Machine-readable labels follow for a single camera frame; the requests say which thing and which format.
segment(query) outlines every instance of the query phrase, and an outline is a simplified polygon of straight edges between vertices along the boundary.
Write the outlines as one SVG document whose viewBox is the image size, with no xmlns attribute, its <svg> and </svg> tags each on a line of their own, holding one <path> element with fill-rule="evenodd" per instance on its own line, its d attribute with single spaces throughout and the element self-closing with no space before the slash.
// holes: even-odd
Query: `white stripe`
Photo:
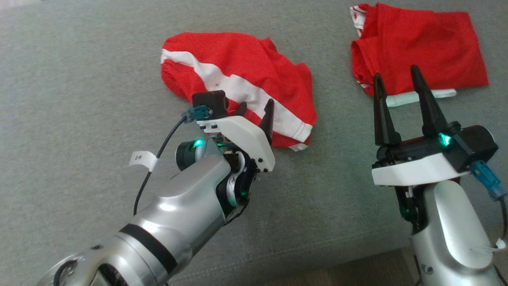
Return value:
<svg viewBox="0 0 508 286">
<path fill-rule="evenodd" d="M 298 143 L 293 146 L 289 146 L 289 148 L 291 148 L 291 150 L 293 150 L 295 152 L 305 150 L 305 149 L 307 149 L 307 147 L 308 146 L 305 145 L 304 143 Z"/>
<path fill-rule="evenodd" d="M 225 76 L 218 66 L 200 63 L 188 51 L 168 51 L 162 49 L 161 64 L 167 59 L 193 67 L 194 71 L 205 84 L 206 90 L 223 90 L 227 98 L 237 103 L 246 102 L 247 108 L 260 118 L 263 118 L 265 115 L 264 108 L 268 100 L 273 99 L 275 101 L 273 131 L 300 142 L 305 142 L 309 137 L 312 125 L 303 122 L 262 88 L 253 85 L 248 80 L 235 74 Z"/>
<path fill-rule="evenodd" d="M 367 11 L 365 11 L 365 10 L 361 9 L 361 8 L 360 8 L 360 6 L 358 6 L 358 5 L 353 6 L 353 8 L 355 8 L 357 11 L 362 12 L 362 13 L 364 13 L 364 14 L 366 14 L 366 13 L 367 13 Z"/>
<path fill-rule="evenodd" d="M 356 31 L 358 32 L 358 37 L 362 36 L 362 30 L 365 24 L 366 13 L 367 11 L 360 9 L 358 6 L 350 7 L 351 19 L 353 20 L 353 25 L 355 26 Z"/>
<path fill-rule="evenodd" d="M 445 98 L 457 95 L 457 91 L 454 89 L 447 90 L 431 90 L 435 98 Z M 420 97 L 416 92 L 405 92 L 397 95 L 390 95 L 386 98 L 386 105 L 388 107 L 401 106 L 413 102 L 419 102 Z"/>
</svg>

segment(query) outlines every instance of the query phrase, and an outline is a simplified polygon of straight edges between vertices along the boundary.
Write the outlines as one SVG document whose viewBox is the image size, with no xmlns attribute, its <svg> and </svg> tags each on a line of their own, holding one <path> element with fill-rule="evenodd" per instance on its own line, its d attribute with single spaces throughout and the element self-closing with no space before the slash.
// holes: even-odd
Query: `white sticker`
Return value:
<svg viewBox="0 0 508 286">
<path fill-rule="evenodd" d="M 157 160 L 157 157 L 150 151 L 135 151 L 132 152 L 129 166 L 143 165 L 148 168 L 148 171 L 151 172 L 155 168 Z"/>
</svg>

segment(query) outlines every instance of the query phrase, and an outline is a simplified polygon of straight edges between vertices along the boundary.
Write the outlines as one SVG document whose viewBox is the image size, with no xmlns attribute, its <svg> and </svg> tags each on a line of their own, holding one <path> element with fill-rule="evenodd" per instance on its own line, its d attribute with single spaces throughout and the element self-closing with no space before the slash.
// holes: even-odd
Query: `white label tag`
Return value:
<svg viewBox="0 0 508 286">
<path fill-rule="evenodd" d="M 506 244 L 505 242 L 502 240 L 502 239 L 498 239 L 497 242 L 496 242 L 496 247 L 489 247 L 489 246 L 483 246 L 483 247 L 478 247 L 476 248 L 476 250 L 484 250 L 484 251 L 489 251 L 489 252 L 498 252 L 498 251 L 503 251 L 505 248 L 506 248 Z"/>
<path fill-rule="evenodd" d="M 132 152 L 131 161 L 129 166 L 143 165 L 148 168 L 148 171 L 153 171 L 157 164 L 157 157 L 150 151 L 135 151 Z"/>
</svg>

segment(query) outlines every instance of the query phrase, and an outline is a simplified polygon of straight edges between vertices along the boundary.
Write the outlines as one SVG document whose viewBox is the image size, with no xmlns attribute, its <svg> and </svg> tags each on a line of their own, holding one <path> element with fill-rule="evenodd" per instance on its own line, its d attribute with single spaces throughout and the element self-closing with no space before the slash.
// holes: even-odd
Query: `robotic arm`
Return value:
<svg viewBox="0 0 508 286">
<path fill-rule="evenodd" d="M 410 240 L 423 285 L 503 285 L 493 251 L 504 248 L 504 242 L 500 239 L 500 245 L 491 246 L 459 185 L 461 176 L 473 174 L 504 206 L 506 192 L 485 164 L 498 146 L 482 126 L 448 123 L 417 66 L 411 67 L 411 77 L 420 97 L 423 137 L 406 141 L 393 126 L 381 76 L 374 77 L 379 146 L 372 165 L 374 183 L 395 188 L 400 214 L 412 224 Z"/>
<path fill-rule="evenodd" d="M 273 100 L 258 127 L 245 119 L 246 104 L 226 112 L 223 91 L 195 94 L 206 106 L 197 121 L 207 140 L 183 142 L 176 151 L 182 171 L 156 198 L 104 243 L 74 254 L 49 270 L 38 286 L 161 286 L 249 202 L 250 185 L 273 170 L 270 148 Z"/>
</svg>

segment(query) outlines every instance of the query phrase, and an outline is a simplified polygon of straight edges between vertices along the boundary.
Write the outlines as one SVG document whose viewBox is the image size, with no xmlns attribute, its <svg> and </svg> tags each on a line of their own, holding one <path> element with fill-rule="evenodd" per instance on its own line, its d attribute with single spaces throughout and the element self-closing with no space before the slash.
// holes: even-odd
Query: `black band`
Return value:
<svg viewBox="0 0 508 286">
<path fill-rule="evenodd" d="M 143 246 L 159 260 L 168 272 L 168 275 L 170 275 L 171 271 L 176 268 L 177 263 L 173 255 L 165 246 L 162 245 L 162 243 L 159 242 L 159 240 L 153 237 L 146 230 L 135 224 L 128 224 L 124 226 L 120 232 L 132 236 L 143 244 Z"/>
</svg>

